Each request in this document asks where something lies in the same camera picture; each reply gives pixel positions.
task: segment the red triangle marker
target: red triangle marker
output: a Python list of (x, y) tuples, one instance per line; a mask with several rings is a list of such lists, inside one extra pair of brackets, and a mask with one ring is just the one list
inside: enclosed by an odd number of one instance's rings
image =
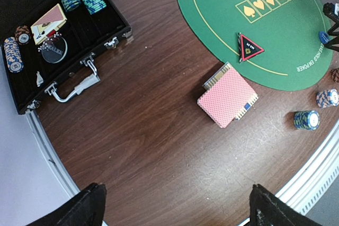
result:
[(240, 49), (240, 62), (249, 60), (265, 51), (262, 47), (241, 33), (239, 33), (238, 41)]

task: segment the wooden table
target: wooden table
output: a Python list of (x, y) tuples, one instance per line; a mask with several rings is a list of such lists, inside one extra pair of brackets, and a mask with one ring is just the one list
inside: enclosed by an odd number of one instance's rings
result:
[[(284, 186), (326, 138), (339, 108), (319, 110), (313, 132), (296, 130), (293, 112), (317, 109), (316, 92), (338, 85), (329, 74), (293, 93), (249, 82), (259, 101), (220, 129), (197, 99), (222, 63), (193, 34), (177, 1), (113, 1), (134, 39), (96, 60), (99, 84), (67, 104), (48, 98), (38, 109), (55, 150), (80, 188), (106, 184), (109, 225), (242, 222), (252, 185), (273, 193)], [(81, 70), (61, 95), (90, 72)]]

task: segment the case handle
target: case handle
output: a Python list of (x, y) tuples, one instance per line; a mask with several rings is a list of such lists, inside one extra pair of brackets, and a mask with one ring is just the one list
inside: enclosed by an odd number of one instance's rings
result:
[(98, 83), (100, 81), (100, 78), (97, 73), (97, 68), (94, 65), (94, 59), (92, 56), (86, 58), (85, 60), (81, 61), (82, 64), (84, 64), (86, 67), (91, 68), (92, 74), (86, 77), (82, 82), (80, 82), (79, 85), (74, 87), (74, 90), (65, 98), (61, 98), (58, 95), (56, 85), (57, 83), (54, 82), (52, 85), (50, 85), (44, 92), (46, 94), (49, 94), (51, 96), (54, 96), (54, 98), (61, 103), (67, 103), (69, 100), (71, 100), (74, 96), (79, 95), (84, 91), (85, 89), (93, 86), (94, 84)]

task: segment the green poker mat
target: green poker mat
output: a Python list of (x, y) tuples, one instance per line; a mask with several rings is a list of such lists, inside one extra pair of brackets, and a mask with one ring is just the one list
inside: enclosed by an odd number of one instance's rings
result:
[[(222, 62), (266, 87), (298, 91), (327, 72), (333, 52), (319, 32), (331, 23), (320, 0), (178, 0), (191, 29)], [(238, 33), (265, 52), (239, 63)]]

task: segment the diamond symbol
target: diamond symbol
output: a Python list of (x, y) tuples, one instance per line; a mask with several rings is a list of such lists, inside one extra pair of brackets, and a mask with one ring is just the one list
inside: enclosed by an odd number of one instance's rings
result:
[(267, 3), (271, 4), (271, 5), (275, 5), (274, 0), (266, 0)]

